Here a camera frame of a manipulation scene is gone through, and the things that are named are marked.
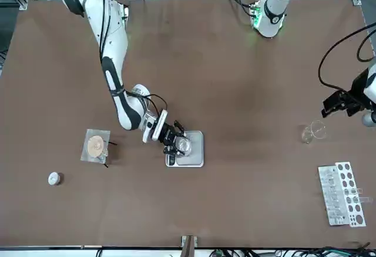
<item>small white cap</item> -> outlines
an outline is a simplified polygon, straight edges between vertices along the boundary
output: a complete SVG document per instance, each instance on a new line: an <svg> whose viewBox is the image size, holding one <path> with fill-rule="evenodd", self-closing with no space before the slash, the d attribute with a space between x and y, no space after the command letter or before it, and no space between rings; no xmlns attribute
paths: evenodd
<svg viewBox="0 0 376 257"><path fill-rule="evenodd" d="M48 176L48 184L57 185L60 182L60 175L57 172L52 172Z"/></svg>

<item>test tube rack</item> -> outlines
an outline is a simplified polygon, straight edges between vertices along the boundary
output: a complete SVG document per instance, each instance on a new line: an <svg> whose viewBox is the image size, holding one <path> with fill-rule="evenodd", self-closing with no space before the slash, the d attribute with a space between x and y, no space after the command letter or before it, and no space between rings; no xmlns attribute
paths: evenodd
<svg viewBox="0 0 376 257"><path fill-rule="evenodd" d="M329 224L366 226L350 162L318 168Z"/></svg>

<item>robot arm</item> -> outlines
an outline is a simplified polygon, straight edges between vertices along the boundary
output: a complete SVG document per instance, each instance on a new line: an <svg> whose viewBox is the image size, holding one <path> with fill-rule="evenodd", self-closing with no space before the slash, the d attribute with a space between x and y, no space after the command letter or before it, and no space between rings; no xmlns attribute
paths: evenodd
<svg viewBox="0 0 376 257"><path fill-rule="evenodd" d="M251 24L267 38L276 36L282 27L290 0L260 0L251 6Z"/></svg>
<svg viewBox="0 0 376 257"><path fill-rule="evenodd" d="M137 84L127 92L122 81L122 67L128 47L126 35L127 9L115 0L63 0L67 8L89 20L99 44L100 62L112 99L116 106L120 125L126 130L137 128L143 131L143 142L149 138L164 144L164 153L170 156L186 155L177 147L186 139L183 126L165 123L167 111L155 116L149 111L150 94L147 88Z"/></svg>
<svg viewBox="0 0 376 257"><path fill-rule="evenodd" d="M376 64L365 69L352 82L348 93L336 91L323 101L323 118L337 110L346 110L349 117L367 109L362 122L367 127L376 126Z"/></svg>
<svg viewBox="0 0 376 257"><path fill-rule="evenodd" d="M147 100L128 96L122 82L122 67L127 51L124 6L113 0L63 0L74 13L86 12L90 26L100 46L100 59L110 93L116 106L120 125L134 130L142 125L147 112ZM146 96L147 88L136 85L135 93Z"/></svg>

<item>metal bracket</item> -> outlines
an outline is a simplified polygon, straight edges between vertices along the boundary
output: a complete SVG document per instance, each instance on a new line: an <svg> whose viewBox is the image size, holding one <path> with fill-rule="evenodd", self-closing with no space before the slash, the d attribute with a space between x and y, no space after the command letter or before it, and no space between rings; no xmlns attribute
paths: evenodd
<svg viewBox="0 0 376 257"><path fill-rule="evenodd" d="M194 238L194 247L197 248L197 237L193 235L183 235L182 236L182 247L184 247L184 244L186 243L187 237L191 236Z"/></svg>
<svg viewBox="0 0 376 257"><path fill-rule="evenodd" d="M25 10L27 10L27 9L28 9L28 4L20 5L20 6L19 6L19 10L20 10L20 11L25 11Z"/></svg>
<svg viewBox="0 0 376 257"><path fill-rule="evenodd" d="M360 0L352 0L352 4L354 6L360 6L362 4L362 2Z"/></svg>

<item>table surface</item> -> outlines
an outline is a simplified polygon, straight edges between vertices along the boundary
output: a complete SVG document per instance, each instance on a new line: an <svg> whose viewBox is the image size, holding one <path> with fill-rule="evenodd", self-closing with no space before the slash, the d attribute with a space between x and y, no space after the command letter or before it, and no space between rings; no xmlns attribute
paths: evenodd
<svg viewBox="0 0 376 257"><path fill-rule="evenodd" d="M330 227L317 172L350 161L376 197L375 130L336 113L325 140L299 141L333 92L317 79L323 54L363 25L351 0L291 0L264 39L228 0L132 2L126 87L145 85L170 123L204 133L203 168L167 168L159 143L120 127L88 21L29 3L0 79L0 245L178 246L193 234L200 246L375 246L374 205L367 227ZM333 51L325 80L350 88L364 36ZM80 161L86 129L111 131L110 168ZM48 185L53 171L62 185Z"/></svg>

